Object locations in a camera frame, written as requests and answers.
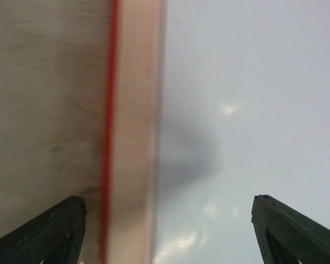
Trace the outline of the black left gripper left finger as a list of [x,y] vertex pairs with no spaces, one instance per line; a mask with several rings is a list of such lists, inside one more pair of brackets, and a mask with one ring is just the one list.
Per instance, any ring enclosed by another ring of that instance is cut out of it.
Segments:
[[85,200],[70,196],[1,237],[0,263],[77,264],[85,230]]

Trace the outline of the red wooden picture frame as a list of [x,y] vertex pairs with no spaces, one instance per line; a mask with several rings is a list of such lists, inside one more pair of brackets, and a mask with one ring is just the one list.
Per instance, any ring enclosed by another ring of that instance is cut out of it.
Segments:
[[113,1],[103,174],[102,263],[153,263],[166,1]]

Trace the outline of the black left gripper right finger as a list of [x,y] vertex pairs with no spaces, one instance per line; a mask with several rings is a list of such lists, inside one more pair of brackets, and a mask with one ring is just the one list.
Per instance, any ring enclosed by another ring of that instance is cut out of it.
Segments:
[[330,263],[330,230],[269,195],[251,211],[264,263]]

